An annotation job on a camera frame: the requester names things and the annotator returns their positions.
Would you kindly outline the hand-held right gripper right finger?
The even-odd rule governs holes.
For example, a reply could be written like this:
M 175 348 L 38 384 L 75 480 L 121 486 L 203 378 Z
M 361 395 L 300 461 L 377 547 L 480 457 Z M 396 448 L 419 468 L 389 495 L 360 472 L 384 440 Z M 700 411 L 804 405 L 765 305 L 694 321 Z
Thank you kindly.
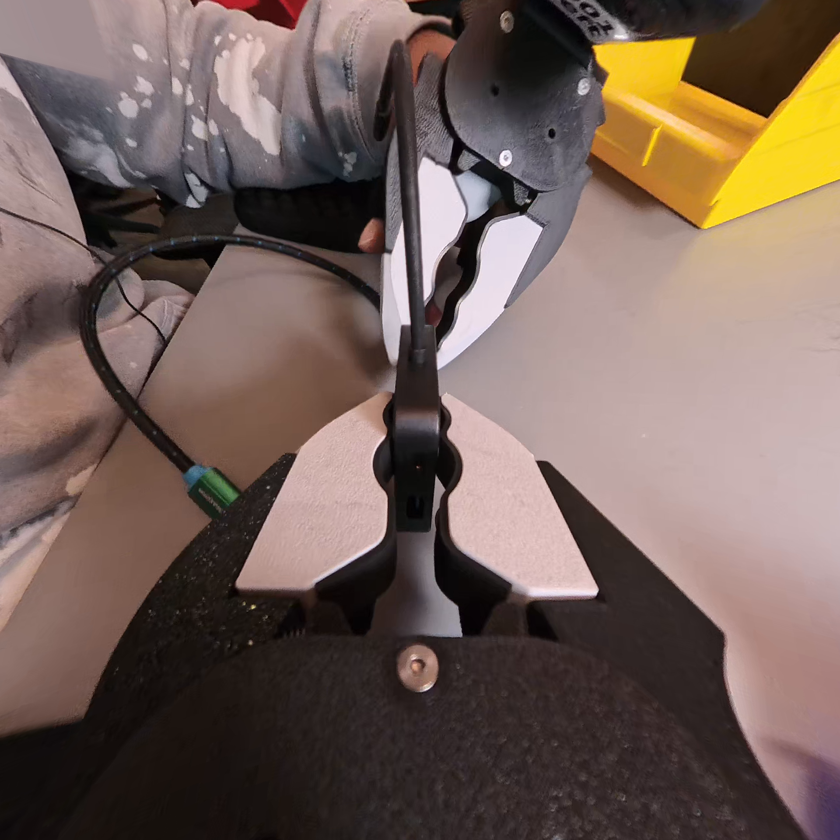
M 596 598 L 599 587 L 536 458 L 454 396 L 442 404 L 459 466 L 441 507 L 454 548 L 495 575 L 514 602 Z

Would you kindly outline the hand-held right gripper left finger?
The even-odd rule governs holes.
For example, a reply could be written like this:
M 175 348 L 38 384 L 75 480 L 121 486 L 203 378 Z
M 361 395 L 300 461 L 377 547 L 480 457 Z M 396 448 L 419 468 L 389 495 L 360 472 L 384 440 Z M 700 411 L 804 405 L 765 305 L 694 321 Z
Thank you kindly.
M 235 582 L 239 592 L 312 599 L 317 585 L 384 542 L 388 501 L 374 462 L 391 398 L 374 395 L 300 447 Z

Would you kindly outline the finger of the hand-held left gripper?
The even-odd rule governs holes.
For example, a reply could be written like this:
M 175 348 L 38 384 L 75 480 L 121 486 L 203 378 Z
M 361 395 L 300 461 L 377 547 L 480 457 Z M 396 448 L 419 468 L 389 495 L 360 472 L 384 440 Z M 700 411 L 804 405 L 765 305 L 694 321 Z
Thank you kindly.
M 463 231 L 466 203 L 454 175 L 445 165 L 424 156 L 417 176 L 423 295 L 424 301 L 428 301 L 435 289 L 438 265 Z M 382 333 L 392 366 L 397 364 L 402 327 L 410 323 L 403 229 L 403 223 L 399 223 L 395 243 L 386 249 L 381 260 Z
M 501 316 L 543 228 L 526 214 L 494 217 L 476 245 L 464 246 L 461 275 L 437 325 L 437 366 L 443 369 Z

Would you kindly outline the black adapter hub with cable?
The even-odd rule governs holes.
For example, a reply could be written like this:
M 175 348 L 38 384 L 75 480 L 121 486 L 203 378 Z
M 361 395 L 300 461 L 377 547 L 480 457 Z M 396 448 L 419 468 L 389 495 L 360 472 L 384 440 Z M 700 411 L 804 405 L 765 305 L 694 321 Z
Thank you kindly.
M 390 403 L 393 501 L 397 532 L 429 532 L 440 441 L 440 397 L 434 330 L 426 322 L 413 68 L 402 40 L 391 47 L 376 128 L 394 118 L 408 322 L 400 329 Z

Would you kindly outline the person's left forearm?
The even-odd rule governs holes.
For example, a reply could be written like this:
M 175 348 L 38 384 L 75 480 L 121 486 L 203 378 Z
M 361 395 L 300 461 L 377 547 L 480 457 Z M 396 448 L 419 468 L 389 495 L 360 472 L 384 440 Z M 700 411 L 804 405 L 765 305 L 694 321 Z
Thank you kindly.
M 105 78 L 2 57 L 2 205 L 71 215 L 64 170 L 188 207 L 240 188 L 382 174 L 392 43 L 448 21 L 406 2 L 307 2 L 292 29 L 212 2 L 90 2 Z

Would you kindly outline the person's left hand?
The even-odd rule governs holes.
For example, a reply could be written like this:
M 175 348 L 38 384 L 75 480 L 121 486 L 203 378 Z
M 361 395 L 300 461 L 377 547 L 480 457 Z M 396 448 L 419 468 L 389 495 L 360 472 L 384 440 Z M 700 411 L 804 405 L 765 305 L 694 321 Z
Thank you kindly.
M 269 133 L 278 160 L 260 183 L 237 190 L 242 225 L 255 233 L 346 253 L 385 245 L 386 157 L 396 135 L 396 64 L 406 48 L 410 84 L 428 57 L 454 47 L 449 18 L 402 3 L 363 3 L 342 13 L 321 5 L 302 16 L 271 62 L 278 121 Z

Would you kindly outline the yellow storage bin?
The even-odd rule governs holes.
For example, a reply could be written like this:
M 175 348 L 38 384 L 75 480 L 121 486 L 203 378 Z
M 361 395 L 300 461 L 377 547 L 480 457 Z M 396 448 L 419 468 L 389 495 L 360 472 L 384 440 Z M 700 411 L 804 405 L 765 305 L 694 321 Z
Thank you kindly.
M 838 181 L 838 36 L 769 117 L 683 80 L 694 44 L 594 47 L 607 72 L 595 157 L 701 229 Z

